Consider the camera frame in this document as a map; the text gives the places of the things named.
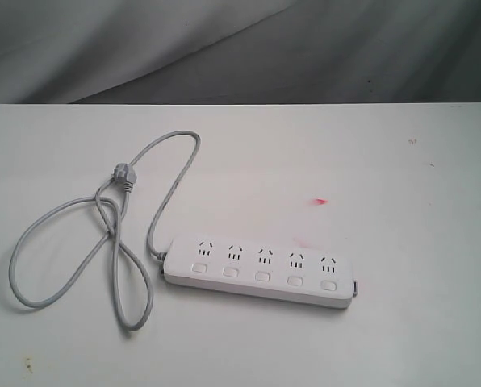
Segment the white five-outlet power strip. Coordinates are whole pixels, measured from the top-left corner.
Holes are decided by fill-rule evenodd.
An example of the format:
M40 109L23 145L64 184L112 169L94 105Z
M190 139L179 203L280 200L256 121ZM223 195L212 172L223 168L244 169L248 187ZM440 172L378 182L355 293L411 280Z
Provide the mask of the white five-outlet power strip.
M174 285L346 309L358 295L349 260L310 248L182 235L163 262Z

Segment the white backdrop cloth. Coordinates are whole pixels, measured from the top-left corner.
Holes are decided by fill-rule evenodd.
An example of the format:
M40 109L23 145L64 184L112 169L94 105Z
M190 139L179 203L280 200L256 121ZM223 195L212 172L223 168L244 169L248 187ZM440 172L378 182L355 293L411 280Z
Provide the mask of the white backdrop cloth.
M481 1L0 1L0 103L481 102Z

